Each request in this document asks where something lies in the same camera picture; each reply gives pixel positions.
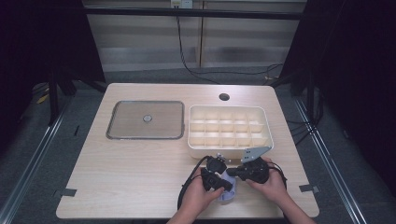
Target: cable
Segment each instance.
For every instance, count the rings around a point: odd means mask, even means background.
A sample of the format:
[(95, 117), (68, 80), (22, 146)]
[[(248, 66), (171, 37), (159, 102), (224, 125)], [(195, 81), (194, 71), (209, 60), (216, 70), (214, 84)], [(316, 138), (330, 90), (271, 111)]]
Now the cable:
[(298, 132), (298, 133), (294, 133), (294, 134), (292, 134), (291, 136), (297, 136), (297, 135), (300, 135), (300, 134), (302, 134), (302, 133), (305, 133), (306, 132), (306, 130), (302, 130), (302, 131), (300, 131), (300, 132)]
[[(317, 108), (316, 108), (316, 114), (315, 117), (313, 118), (313, 120), (309, 121), (309, 122), (304, 122), (306, 123), (311, 123), (313, 125), (313, 128), (311, 130), (308, 130), (308, 133), (306, 133), (300, 140), (298, 140), (294, 145), (298, 146), (301, 142), (303, 142), (303, 140), (309, 135), (311, 134), (313, 131), (315, 131), (317, 129), (317, 126), (319, 125), (321, 119), (323, 118), (323, 106), (324, 106), (324, 96), (322, 94), (322, 92), (319, 90), (318, 93), (318, 104), (317, 104)], [(299, 135), (303, 132), (299, 132), (299, 133), (295, 133), (292, 136), (296, 136)]]
[(177, 210), (180, 208), (181, 203), (183, 202), (183, 197), (184, 194), (186, 193), (187, 188), (189, 187), (191, 181), (196, 178), (197, 176), (193, 176), (195, 174), (195, 172), (197, 171), (197, 169), (199, 168), (199, 166), (201, 165), (201, 163), (204, 160), (209, 159), (210, 156), (205, 156), (203, 157), (200, 161), (198, 161), (198, 163), (196, 164), (196, 166), (194, 167), (194, 169), (192, 170), (191, 174), (189, 175), (189, 178), (187, 178), (186, 182), (184, 183), (184, 185), (181, 186), (181, 190), (180, 193), (178, 194), (178, 199), (177, 199)]
[(186, 60), (185, 60), (185, 57), (184, 57), (184, 52), (183, 52), (183, 45), (182, 45), (182, 41), (181, 41), (181, 31), (180, 31), (180, 19), (179, 19), (179, 17), (176, 17), (177, 18), (177, 33), (178, 33), (178, 43), (179, 43), (179, 51), (180, 51), (180, 58), (181, 58), (181, 61), (182, 61), (182, 63), (183, 63), (183, 66), (187, 69), (187, 71), (189, 71), (190, 72), (190, 74), (192, 75), (192, 76), (194, 76), (194, 77), (197, 77), (197, 78), (200, 78), (200, 79), (203, 79), (203, 80), (206, 80), (206, 81), (210, 81), (210, 82), (213, 82), (213, 83), (216, 83), (216, 84), (220, 84), (220, 83), (218, 83), (217, 81), (215, 81), (215, 80), (212, 80), (212, 79), (209, 79), (209, 78), (206, 78), (206, 77), (199, 77), (199, 76), (197, 76), (197, 75), (207, 75), (207, 74), (235, 74), (235, 75), (245, 75), (245, 76), (257, 76), (257, 75), (260, 75), (260, 74), (267, 74), (267, 79), (265, 80), (265, 82), (262, 84), (262, 85), (265, 85), (267, 82), (268, 82), (268, 80), (270, 79), (270, 77), (269, 77), (269, 72), (270, 71), (273, 71), (274, 69), (276, 69), (277, 67), (279, 67), (279, 66), (283, 66), (283, 63), (275, 63), (275, 64), (271, 64), (271, 65), (269, 65), (267, 68), (266, 68), (266, 70), (265, 71), (260, 71), (260, 72), (256, 72), (256, 73), (244, 73), (244, 72), (234, 72), (234, 71), (224, 71), (224, 72), (195, 72), (195, 71), (192, 71), (192, 70), (190, 70), (190, 68), (187, 66), (187, 64), (186, 64)]
[(295, 124), (307, 124), (308, 123), (308, 122), (305, 122), (305, 121), (295, 121), (295, 120), (289, 120), (289, 119), (286, 119), (286, 122), (295, 123)]
[(274, 166), (268, 166), (268, 169), (276, 170), (276, 171), (280, 174), (280, 176), (282, 177), (282, 180), (283, 180), (283, 184), (285, 185), (285, 189), (287, 189), (287, 188), (288, 188), (288, 185), (286, 184), (286, 181), (287, 181), (288, 179), (285, 177), (285, 174), (283, 174), (283, 171), (282, 171), (282, 169), (280, 168), (280, 166), (279, 166), (278, 164), (272, 162), (272, 161), (267, 162), (267, 163), (273, 164), (273, 165), (274, 165)]
[(292, 128), (292, 129), (290, 129), (290, 132), (293, 132), (293, 131), (296, 131), (296, 130), (299, 130), (299, 129), (301, 129), (302, 127), (304, 127), (305, 126), (305, 124), (300, 124), (299, 126), (297, 126), (296, 128)]

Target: white plastic part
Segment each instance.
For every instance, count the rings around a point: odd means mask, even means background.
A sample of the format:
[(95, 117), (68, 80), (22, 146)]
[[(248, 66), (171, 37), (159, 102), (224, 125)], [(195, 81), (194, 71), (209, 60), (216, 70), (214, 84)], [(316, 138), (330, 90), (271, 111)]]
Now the white plastic part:
[(265, 112), (257, 106), (193, 105), (188, 143), (197, 159), (218, 153), (241, 159), (246, 148), (274, 147)]
[(192, 0), (181, 0), (181, 8), (192, 8)]
[(171, 0), (171, 8), (181, 8), (181, 0)]

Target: dark background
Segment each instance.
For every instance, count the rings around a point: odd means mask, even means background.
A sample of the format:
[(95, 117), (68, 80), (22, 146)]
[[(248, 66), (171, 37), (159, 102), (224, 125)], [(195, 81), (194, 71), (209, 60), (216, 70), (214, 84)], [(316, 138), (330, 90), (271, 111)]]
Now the dark background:
[[(61, 84), (76, 77), (105, 81), (87, 17), (37, 10), (51, 4), (82, 7), (81, 2), (52, 2), (7, 1), (0, 7), (2, 146), (18, 129), (33, 86), (48, 82), (50, 74)], [(395, 9), (391, 0), (308, 1), (304, 13), (312, 17), (300, 22), (281, 74), (294, 76), (295, 94), (315, 82), (393, 195)]]

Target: wrist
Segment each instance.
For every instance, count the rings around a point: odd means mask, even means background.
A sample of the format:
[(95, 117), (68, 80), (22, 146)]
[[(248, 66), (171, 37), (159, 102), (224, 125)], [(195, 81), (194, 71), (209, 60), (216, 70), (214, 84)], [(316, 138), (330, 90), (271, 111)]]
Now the wrist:
[(183, 206), (177, 210), (175, 215), (167, 222), (168, 224), (191, 224), (199, 214), (194, 214), (191, 210)]
[(315, 223), (315, 221), (310, 218), (300, 206), (297, 205), (297, 203), (289, 196), (289, 194), (283, 195), (283, 198), (277, 200), (276, 204), (292, 223)]
[(270, 199), (273, 203), (276, 203), (279, 207), (281, 207), (284, 204), (290, 204), (290, 202), (294, 203), (294, 200), (289, 196), (289, 194), (287, 192), (285, 193), (281, 193), (275, 197), (273, 197), (273, 199)]

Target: person's right hand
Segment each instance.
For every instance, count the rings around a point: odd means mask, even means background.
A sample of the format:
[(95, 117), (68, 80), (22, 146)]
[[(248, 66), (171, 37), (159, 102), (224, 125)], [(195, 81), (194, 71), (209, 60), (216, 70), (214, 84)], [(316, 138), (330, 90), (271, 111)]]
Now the person's right hand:
[[(268, 166), (273, 167), (271, 159), (262, 157), (263, 160), (268, 162)], [(282, 180), (280, 173), (274, 169), (269, 170), (269, 178), (264, 184), (256, 183), (250, 179), (246, 182), (254, 189), (261, 192), (268, 200), (278, 203), (282, 201), (285, 197), (289, 197), (286, 191), (285, 185)]]

